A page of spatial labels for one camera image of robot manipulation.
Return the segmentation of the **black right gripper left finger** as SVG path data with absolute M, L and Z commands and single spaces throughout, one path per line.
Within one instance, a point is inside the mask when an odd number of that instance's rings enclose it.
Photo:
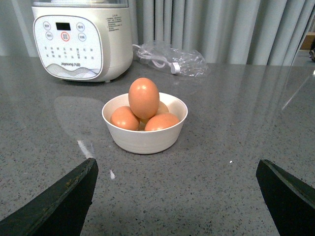
M 98 165 L 86 159 L 0 222 L 2 236 L 78 236 L 92 204 Z

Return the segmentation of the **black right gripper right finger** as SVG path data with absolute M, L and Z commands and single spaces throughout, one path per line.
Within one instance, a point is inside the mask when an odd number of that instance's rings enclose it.
M 273 162 L 259 161 L 256 178 L 281 236 L 315 234 L 315 189 Z

